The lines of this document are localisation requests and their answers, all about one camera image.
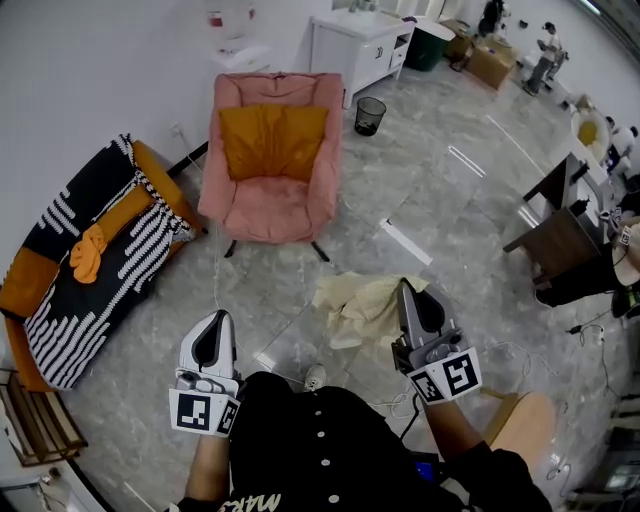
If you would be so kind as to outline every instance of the chair leg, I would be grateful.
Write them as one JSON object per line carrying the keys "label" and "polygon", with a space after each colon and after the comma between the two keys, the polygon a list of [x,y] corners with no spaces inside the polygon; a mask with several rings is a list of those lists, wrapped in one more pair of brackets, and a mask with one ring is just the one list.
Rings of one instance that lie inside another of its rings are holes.
{"label": "chair leg", "polygon": [[320,247],[317,244],[317,242],[311,242],[311,247],[313,247],[315,249],[315,251],[318,253],[318,255],[320,256],[322,261],[326,261],[327,263],[331,263],[331,260],[329,259],[329,256],[327,256],[327,253],[322,250],[322,247]]}
{"label": "chair leg", "polygon": [[233,242],[231,242],[231,245],[227,249],[227,252],[224,253],[224,257],[225,258],[231,258],[231,256],[233,256],[233,253],[236,250],[236,245],[238,245],[238,241],[237,240],[234,240]]}

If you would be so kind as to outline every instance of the beige cloth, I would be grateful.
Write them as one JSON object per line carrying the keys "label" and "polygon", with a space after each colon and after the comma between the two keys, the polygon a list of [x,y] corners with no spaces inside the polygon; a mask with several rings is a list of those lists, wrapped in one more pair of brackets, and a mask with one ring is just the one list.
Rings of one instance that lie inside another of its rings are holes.
{"label": "beige cloth", "polygon": [[396,289],[406,277],[416,291],[427,282],[411,276],[361,276],[346,272],[318,280],[313,305],[328,313],[327,327],[333,349],[357,347],[365,339],[391,345],[400,334]]}

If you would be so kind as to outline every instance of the black and white striped blanket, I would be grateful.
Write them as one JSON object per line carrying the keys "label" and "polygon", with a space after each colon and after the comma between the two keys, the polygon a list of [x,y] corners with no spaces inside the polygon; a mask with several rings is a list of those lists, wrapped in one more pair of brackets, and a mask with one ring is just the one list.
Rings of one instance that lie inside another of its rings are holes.
{"label": "black and white striped blanket", "polygon": [[[173,213],[137,167],[128,135],[118,137],[102,152],[105,151],[110,155],[102,155],[101,165],[91,166],[91,172],[82,176],[81,181],[90,189],[96,186],[110,188],[111,193],[102,191],[103,200],[88,205],[92,200],[91,190],[81,190],[82,187],[72,180],[42,215],[34,228],[40,232],[34,234],[32,231],[29,235],[43,238],[40,243],[46,239],[55,240],[58,247],[50,246],[49,253],[66,245],[58,275],[35,314],[24,325],[40,373],[57,389],[74,386],[109,334],[131,308],[144,299],[145,286],[164,263],[171,243],[194,235],[189,224]],[[107,163],[117,163],[128,169],[113,172],[113,168],[104,167]],[[96,183],[110,173],[114,179],[109,183]],[[109,243],[102,254],[96,282],[77,282],[68,264],[71,247],[85,229],[138,184],[145,186],[154,198],[154,204]]]}

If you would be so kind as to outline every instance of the trash can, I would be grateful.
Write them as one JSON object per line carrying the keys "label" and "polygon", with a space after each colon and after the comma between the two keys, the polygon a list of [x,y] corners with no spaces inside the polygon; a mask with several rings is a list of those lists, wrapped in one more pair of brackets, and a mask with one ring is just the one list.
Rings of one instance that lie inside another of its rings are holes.
{"label": "trash can", "polygon": [[371,137],[378,131],[382,116],[387,111],[387,106],[375,98],[360,98],[358,100],[358,112],[356,113],[356,132],[365,137]]}
{"label": "trash can", "polygon": [[407,51],[405,65],[418,71],[431,71],[442,58],[447,44],[456,34],[424,16],[416,16],[418,24]]}

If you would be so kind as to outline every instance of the green bin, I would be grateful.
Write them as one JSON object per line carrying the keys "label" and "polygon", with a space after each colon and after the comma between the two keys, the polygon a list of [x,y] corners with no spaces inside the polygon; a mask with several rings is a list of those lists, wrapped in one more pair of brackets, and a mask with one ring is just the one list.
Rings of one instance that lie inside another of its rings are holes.
{"label": "green bin", "polygon": [[431,71],[442,58],[444,49],[456,35],[447,27],[424,16],[416,16],[418,24],[413,31],[405,64],[418,71]]}

